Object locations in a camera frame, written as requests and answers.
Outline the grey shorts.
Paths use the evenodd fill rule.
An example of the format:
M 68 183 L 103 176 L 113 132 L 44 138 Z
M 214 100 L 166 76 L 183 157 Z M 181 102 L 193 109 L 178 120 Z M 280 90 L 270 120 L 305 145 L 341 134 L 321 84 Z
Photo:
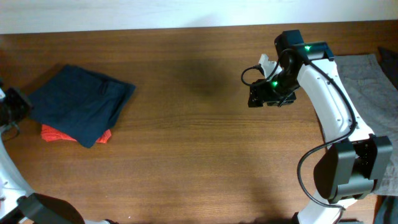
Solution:
M 338 76 L 361 119 L 376 136 L 387 136 L 393 152 L 376 195 L 397 195 L 397 89 L 374 54 L 336 56 Z

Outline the folded red printed t-shirt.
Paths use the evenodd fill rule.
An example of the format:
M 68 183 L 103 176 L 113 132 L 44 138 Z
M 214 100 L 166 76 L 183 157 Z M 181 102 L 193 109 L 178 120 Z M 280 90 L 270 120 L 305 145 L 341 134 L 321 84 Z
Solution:
M 58 140 L 67 140 L 67 141 L 75 141 L 76 139 L 70 137 L 69 135 L 53 128 L 48 125 L 41 125 L 41 132 L 40 132 L 41 138 L 46 141 L 58 141 Z M 111 130 L 106 130 L 104 134 L 96 140 L 96 143 L 107 143 L 108 140 L 111 138 Z

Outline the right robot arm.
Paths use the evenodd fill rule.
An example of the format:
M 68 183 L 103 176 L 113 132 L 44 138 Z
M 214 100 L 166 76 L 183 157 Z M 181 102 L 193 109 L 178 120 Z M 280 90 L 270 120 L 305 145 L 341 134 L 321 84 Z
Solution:
M 327 43 L 305 43 L 299 30 L 286 30 L 274 45 L 277 61 L 262 55 L 255 66 L 262 78 L 249 85 L 248 106 L 290 105 L 304 89 L 323 129 L 325 154 L 313 170 L 316 192 L 292 222 L 339 223 L 349 206 L 380 187 L 392 143 L 375 135 L 354 107 Z

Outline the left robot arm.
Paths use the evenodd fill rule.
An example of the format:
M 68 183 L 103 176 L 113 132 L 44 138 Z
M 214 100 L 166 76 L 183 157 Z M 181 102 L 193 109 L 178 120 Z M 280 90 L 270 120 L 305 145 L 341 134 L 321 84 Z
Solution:
M 4 143 L 20 134 L 18 123 L 26 118 L 32 103 L 17 88 L 1 90 L 1 135 L 11 129 L 16 134 L 1 138 L 1 223 L 18 224 L 26 220 L 38 224 L 115 224 L 115 221 L 86 220 L 65 200 L 37 193 L 23 178 Z

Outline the dark garment at right edge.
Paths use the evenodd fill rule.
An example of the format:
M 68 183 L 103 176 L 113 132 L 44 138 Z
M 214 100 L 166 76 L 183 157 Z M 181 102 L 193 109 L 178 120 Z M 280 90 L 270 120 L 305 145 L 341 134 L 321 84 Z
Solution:
M 397 57 L 398 54 L 395 51 L 386 49 L 384 47 L 378 47 L 381 62 L 380 66 L 382 71 L 389 79 L 389 81 L 397 88 Z

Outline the navy blue shorts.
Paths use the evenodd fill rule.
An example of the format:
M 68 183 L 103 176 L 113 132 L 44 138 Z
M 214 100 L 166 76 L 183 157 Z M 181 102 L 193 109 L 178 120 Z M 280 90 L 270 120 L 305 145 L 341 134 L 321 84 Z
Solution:
M 91 148 L 115 126 L 136 87 L 105 74 L 65 65 L 29 95 L 30 117 Z

